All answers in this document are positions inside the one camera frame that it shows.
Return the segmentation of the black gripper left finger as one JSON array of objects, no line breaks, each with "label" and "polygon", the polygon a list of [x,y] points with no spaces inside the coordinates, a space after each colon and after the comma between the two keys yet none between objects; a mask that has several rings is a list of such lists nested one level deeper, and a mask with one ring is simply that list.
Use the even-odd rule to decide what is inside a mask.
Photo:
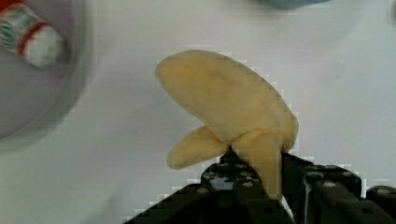
[{"label": "black gripper left finger", "polygon": [[262,180],[229,150],[201,181],[179,189],[122,224],[294,224],[283,205],[271,200]]}]

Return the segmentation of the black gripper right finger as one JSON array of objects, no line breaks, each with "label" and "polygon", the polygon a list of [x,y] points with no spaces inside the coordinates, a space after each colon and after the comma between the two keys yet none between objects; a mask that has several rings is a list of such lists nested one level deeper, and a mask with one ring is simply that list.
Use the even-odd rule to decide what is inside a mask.
[{"label": "black gripper right finger", "polygon": [[395,188],[374,186],[336,165],[282,156],[283,194],[296,224],[396,224]]}]

